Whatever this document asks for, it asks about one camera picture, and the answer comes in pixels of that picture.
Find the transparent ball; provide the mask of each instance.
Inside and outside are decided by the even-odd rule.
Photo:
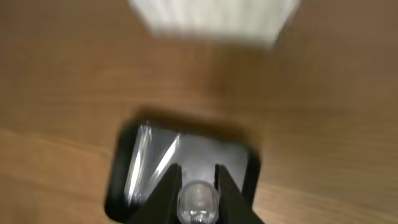
[[[190,182],[178,193],[178,219],[184,224],[214,224],[219,202],[220,195],[212,185],[204,181]]]

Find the wood grain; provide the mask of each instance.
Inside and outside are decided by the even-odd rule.
[[[273,49],[154,39],[126,1],[0,0],[0,222],[109,223],[143,106],[245,128],[267,223],[398,223],[398,1],[306,0]]]

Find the blurry white object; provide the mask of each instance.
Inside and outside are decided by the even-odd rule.
[[[129,0],[151,31],[272,44],[299,0]]]

